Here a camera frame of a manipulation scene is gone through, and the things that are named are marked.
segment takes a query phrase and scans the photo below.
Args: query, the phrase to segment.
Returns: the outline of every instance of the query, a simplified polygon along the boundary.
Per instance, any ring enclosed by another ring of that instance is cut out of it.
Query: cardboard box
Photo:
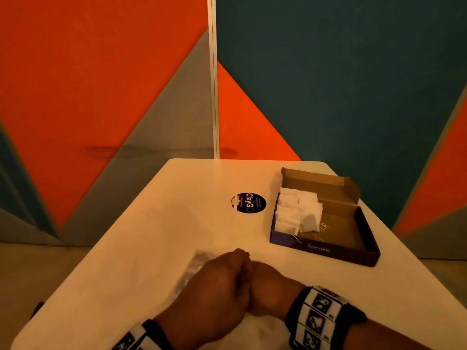
[[[271,243],[355,264],[376,265],[381,253],[365,215],[357,205],[359,188],[349,177],[286,168],[282,168],[282,176],[283,188],[318,194],[318,201],[323,204],[321,223],[328,227],[319,233],[299,232],[298,236],[275,232],[276,200],[269,238]]]

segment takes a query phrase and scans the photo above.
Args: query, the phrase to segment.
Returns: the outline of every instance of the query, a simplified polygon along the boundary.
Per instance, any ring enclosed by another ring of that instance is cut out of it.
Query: orange triangle
[[[217,69],[220,158],[300,161],[219,62]]]

